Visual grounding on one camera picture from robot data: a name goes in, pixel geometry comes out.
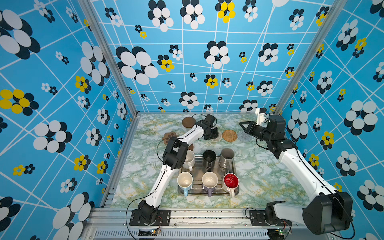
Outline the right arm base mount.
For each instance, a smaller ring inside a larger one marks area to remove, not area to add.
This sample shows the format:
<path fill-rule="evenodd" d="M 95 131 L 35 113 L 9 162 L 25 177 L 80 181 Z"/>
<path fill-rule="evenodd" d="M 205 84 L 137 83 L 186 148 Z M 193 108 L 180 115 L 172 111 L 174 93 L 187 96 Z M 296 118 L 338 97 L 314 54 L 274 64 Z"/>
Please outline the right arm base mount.
<path fill-rule="evenodd" d="M 268 223 L 265 217 L 265 211 L 256 209 L 246 209 L 246 217 L 251 221 L 253 227 L 276 227 L 287 228 L 292 225 L 292 221 L 278 220 L 275 223 Z"/>

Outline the multicolour woven round coaster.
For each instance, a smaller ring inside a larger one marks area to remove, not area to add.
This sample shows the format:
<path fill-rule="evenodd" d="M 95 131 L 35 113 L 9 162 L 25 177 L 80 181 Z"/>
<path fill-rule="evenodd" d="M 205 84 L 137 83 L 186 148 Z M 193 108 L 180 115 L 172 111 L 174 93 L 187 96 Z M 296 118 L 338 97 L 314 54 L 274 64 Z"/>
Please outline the multicolour woven round coaster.
<path fill-rule="evenodd" d="M 218 137 L 211 139 L 210 141 L 213 143 L 217 143 L 222 139 L 222 134 L 219 134 Z"/>

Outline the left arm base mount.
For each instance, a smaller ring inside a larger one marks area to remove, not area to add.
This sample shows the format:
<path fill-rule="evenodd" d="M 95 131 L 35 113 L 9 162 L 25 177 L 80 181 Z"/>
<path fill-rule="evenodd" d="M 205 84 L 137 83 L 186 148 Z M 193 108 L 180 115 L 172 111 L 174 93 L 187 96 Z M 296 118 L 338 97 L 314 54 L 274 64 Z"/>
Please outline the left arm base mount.
<path fill-rule="evenodd" d="M 153 213 L 143 214 L 140 210 L 131 213 L 130 226 L 169 226 L 171 210 L 157 210 Z"/>

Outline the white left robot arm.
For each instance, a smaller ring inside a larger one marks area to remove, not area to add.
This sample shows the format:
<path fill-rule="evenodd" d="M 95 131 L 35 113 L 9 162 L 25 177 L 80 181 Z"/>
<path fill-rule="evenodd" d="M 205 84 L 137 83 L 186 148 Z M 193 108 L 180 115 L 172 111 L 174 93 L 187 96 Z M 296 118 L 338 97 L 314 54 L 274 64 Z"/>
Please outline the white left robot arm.
<path fill-rule="evenodd" d="M 196 140 L 211 140 L 218 137 L 217 119 L 206 114 L 185 134 L 171 137 L 163 153 L 162 167 L 149 194 L 138 205 L 138 212 L 148 222 L 153 222 L 161 204 L 163 194 L 172 176 L 182 168 L 186 161 L 189 146 Z"/>

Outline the tan rattan round coaster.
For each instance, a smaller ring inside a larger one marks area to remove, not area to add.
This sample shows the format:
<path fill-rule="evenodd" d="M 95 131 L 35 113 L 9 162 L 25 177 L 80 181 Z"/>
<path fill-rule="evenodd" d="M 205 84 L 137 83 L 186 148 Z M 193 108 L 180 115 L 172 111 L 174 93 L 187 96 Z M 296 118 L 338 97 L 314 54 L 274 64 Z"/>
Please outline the tan rattan round coaster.
<path fill-rule="evenodd" d="M 237 140 L 238 135 L 234 130 L 225 130 L 222 133 L 222 138 L 231 143 Z"/>

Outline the blue woven round coaster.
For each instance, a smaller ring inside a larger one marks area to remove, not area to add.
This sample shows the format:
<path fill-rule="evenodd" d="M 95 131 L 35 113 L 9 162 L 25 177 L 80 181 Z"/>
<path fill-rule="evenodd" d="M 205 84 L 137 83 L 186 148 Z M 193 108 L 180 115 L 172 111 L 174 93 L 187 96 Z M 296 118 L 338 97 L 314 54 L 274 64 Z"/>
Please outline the blue woven round coaster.
<path fill-rule="evenodd" d="M 238 139 L 239 139 L 240 141 L 245 142 L 245 143 L 247 143 L 247 142 L 251 142 L 251 141 L 254 139 L 254 137 L 252 137 L 252 136 L 246 134 L 246 133 L 243 132 L 243 131 L 239 131 L 239 132 L 237 133 L 237 136 L 238 136 Z"/>

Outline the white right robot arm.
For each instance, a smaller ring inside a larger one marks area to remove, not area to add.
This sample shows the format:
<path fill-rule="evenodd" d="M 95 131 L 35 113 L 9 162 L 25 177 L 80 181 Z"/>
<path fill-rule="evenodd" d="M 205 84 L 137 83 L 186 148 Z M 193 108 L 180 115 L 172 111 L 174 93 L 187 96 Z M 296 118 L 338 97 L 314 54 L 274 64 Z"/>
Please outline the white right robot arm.
<path fill-rule="evenodd" d="M 306 162 L 296 143 L 286 138 L 286 122 L 272 115 L 263 127 L 257 122 L 240 122 L 244 133 L 266 142 L 269 150 L 296 177 L 310 203 L 307 206 L 275 201 L 267 204 L 265 219 L 270 225 L 287 220 L 305 225 L 315 235 L 331 234 L 353 228 L 353 200 L 346 192 L 339 192 L 325 181 Z"/>

